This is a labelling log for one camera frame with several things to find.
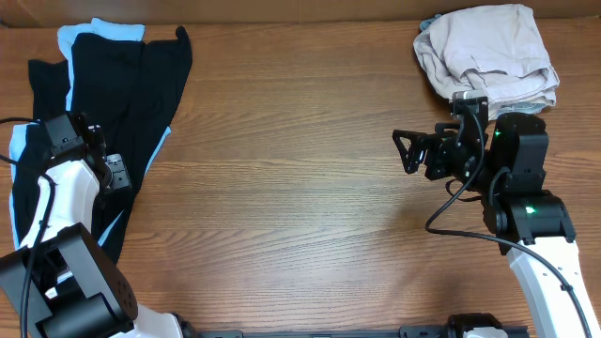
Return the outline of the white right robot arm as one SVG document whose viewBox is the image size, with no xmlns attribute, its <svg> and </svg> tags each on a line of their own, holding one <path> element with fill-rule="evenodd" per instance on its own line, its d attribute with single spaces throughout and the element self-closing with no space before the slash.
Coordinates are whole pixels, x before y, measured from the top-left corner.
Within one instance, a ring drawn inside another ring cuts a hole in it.
<svg viewBox="0 0 601 338">
<path fill-rule="evenodd" d="M 491 135 L 478 117 L 439 123 L 433 134 L 395 130 L 393 141 L 404 169 L 425 165 L 430 180 L 460 182 L 455 202 L 476 192 L 486 234 L 439 229 L 427 232 L 495 242 L 506 256 L 541 337 L 597 337 L 600 325 L 584 284 L 573 225 L 564 202 L 544 189 L 548 135 L 543 119 L 508 113 Z"/>
</svg>

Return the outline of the black t-shirt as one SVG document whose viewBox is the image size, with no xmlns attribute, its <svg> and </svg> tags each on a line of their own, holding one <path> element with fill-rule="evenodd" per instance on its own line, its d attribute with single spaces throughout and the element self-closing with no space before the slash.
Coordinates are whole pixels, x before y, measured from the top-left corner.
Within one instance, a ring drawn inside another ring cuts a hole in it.
<svg viewBox="0 0 601 338">
<path fill-rule="evenodd" d="M 182 98 L 193 50 L 184 27 L 167 40 L 110 40 L 83 33 L 72 59 L 51 64 L 32 59 L 28 76 L 34 94 L 33 117 L 47 120 L 81 113 L 101 127 L 108 154 L 122 157 L 131 188 L 95 205 L 92 236 L 118 260 L 137 193 L 162 147 Z"/>
</svg>

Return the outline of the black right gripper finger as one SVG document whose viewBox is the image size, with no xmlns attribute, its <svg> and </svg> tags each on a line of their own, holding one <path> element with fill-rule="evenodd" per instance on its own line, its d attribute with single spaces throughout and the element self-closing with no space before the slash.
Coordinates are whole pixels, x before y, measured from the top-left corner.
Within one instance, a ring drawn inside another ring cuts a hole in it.
<svg viewBox="0 0 601 338">
<path fill-rule="evenodd" d="M 407 174 L 414 174 L 424 161 L 424 147 L 417 143 L 411 143 L 409 146 L 405 146 L 402 141 L 398 141 L 396 146 L 405 172 Z"/>
<path fill-rule="evenodd" d="M 418 142 L 420 139 L 424 138 L 426 133 L 419 131 L 402 131 L 402 130 L 394 130 L 393 131 L 393 139 L 395 142 L 400 142 L 402 139 L 410 140 L 412 143 Z"/>
</svg>

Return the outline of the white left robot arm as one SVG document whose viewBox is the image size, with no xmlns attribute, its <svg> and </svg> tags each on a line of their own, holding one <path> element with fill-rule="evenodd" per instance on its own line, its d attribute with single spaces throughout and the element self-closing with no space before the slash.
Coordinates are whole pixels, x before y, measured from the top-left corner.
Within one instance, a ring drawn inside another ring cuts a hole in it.
<svg viewBox="0 0 601 338">
<path fill-rule="evenodd" d="M 1 287 L 23 337 L 194 337 L 176 314 L 136 300 L 131 285 L 90 234 L 93 207 L 131 184 L 119 155 L 107 155 L 100 126 L 80 114 L 43 122 L 52 155 L 39 176 L 28 234 L 1 259 Z"/>
</svg>

